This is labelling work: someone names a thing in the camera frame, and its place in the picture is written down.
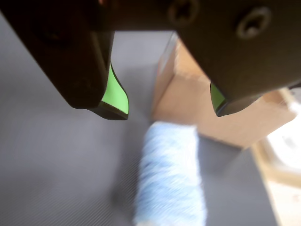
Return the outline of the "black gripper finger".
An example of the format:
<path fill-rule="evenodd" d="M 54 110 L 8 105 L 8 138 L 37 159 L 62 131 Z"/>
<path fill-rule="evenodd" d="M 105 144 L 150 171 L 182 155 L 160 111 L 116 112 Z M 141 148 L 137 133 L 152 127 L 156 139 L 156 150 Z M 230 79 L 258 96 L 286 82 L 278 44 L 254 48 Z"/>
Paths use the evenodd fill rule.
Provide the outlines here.
<path fill-rule="evenodd" d="M 128 96 L 111 62 L 114 32 L 96 26 L 106 10 L 101 0 L 3 0 L 0 10 L 71 107 L 128 118 Z"/>
<path fill-rule="evenodd" d="M 210 79 L 219 117 L 301 81 L 298 0 L 174 0 L 171 22 Z"/>

